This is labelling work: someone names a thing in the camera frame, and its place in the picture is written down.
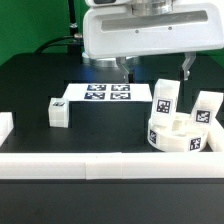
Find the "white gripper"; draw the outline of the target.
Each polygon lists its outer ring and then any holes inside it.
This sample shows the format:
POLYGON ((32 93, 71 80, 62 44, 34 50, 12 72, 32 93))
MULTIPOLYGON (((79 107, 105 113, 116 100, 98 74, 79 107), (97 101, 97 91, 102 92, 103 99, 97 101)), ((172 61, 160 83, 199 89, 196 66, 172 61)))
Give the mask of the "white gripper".
POLYGON ((188 80, 194 51, 224 48, 224 2, 90 2, 83 19, 84 48, 93 59, 116 59, 134 82, 128 56, 184 53, 188 80))

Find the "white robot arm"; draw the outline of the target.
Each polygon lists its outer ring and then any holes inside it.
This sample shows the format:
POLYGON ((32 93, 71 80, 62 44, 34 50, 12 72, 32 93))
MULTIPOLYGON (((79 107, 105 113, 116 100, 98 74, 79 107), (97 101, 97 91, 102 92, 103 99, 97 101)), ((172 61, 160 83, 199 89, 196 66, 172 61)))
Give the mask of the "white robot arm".
POLYGON ((224 0, 85 0, 84 58, 117 67, 130 82, 129 57, 183 53, 184 78, 198 51, 224 48, 224 0))

